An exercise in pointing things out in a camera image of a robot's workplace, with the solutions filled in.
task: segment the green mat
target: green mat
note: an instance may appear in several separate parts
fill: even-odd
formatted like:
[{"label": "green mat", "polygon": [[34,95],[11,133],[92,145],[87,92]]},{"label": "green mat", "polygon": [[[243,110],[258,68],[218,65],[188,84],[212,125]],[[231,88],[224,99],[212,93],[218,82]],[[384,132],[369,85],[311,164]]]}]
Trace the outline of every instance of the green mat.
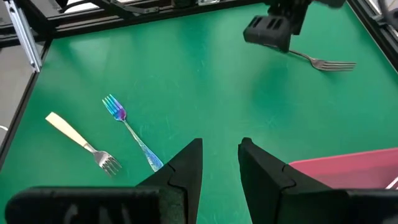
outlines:
[{"label": "green mat", "polygon": [[[256,4],[54,40],[0,173],[0,210],[31,186],[133,186],[152,174],[103,106],[110,93],[164,163],[203,138],[199,224],[251,222],[243,137],[285,162],[398,146],[397,74],[349,6],[312,4],[291,44],[358,63],[343,73],[245,43],[244,28],[266,11]],[[51,111],[119,160],[116,178],[44,120]]]}]

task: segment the cream fork handle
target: cream fork handle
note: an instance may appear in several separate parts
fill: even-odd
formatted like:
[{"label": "cream fork handle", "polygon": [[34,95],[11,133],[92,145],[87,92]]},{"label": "cream fork handle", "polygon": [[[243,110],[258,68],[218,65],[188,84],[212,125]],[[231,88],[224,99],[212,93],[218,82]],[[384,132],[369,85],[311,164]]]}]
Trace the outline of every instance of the cream fork handle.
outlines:
[{"label": "cream fork handle", "polygon": [[58,130],[60,130],[64,135],[68,136],[70,139],[74,140],[82,147],[86,148],[86,146],[89,145],[87,141],[76,130],[74,130],[73,127],[71,127],[64,119],[62,119],[56,113],[51,112],[45,119]]}]

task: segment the fork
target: fork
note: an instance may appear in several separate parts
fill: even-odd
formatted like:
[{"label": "fork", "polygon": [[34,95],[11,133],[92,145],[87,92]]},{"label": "fork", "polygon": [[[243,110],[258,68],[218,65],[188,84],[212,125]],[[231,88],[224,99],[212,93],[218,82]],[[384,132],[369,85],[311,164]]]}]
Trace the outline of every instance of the fork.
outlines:
[{"label": "fork", "polygon": [[95,162],[109,176],[111,176],[111,174],[116,174],[116,172],[118,171],[118,168],[116,166],[122,168],[120,163],[113,156],[105,151],[95,150],[93,146],[88,144],[88,142],[77,131],[74,130],[73,127],[71,127],[64,119],[62,119],[56,113],[51,112],[45,119],[58,130],[60,130],[63,134],[74,140],[81,147],[84,147],[89,152],[91,152],[94,155]]},{"label": "fork", "polygon": [[342,71],[352,71],[356,65],[355,62],[334,62],[329,60],[321,60],[310,57],[306,54],[295,50],[289,50],[291,53],[295,55],[299,55],[308,59],[311,62],[312,67],[326,72],[342,72]]},{"label": "fork", "polygon": [[112,96],[109,95],[102,100],[106,109],[112,114],[113,118],[116,121],[122,121],[124,125],[128,128],[133,138],[138,142],[138,145],[141,147],[144,152],[148,163],[153,171],[158,171],[163,166],[163,162],[141,141],[138,135],[134,132],[134,130],[127,123],[127,112],[123,108],[123,106]]}]

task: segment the pink tray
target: pink tray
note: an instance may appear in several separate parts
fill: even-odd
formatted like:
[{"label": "pink tray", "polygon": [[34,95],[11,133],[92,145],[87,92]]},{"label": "pink tray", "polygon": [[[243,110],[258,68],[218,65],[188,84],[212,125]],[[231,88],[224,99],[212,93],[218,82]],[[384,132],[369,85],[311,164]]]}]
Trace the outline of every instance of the pink tray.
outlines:
[{"label": "pink tray", "polygon": [[398,176],[398,148],[290,163],[332,188],[385,189]]}]

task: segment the iridescent fork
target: iridescent fork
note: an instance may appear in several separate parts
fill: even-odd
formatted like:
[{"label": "iridescent fork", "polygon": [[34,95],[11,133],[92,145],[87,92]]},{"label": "iridescent fork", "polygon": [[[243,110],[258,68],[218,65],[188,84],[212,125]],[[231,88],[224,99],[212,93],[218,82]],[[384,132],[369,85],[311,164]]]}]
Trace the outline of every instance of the iridescent fork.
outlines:
[{"label": "iridescent fork", "polygon": [[127,113],[126,110],[122,107],[122,105],[112,96],[109,95],[102,100],[106,109],[112,114],[116,121],[122,121],[124,125],[128,128],[133,138],[138,142],[138,145],[141,147],[142,151],[148,160],[148,163],[152,170],[155,172],[162,168],[163,163],[160,159],[141,141],[138,135],[132,130],[130,125],[126,121]]}]

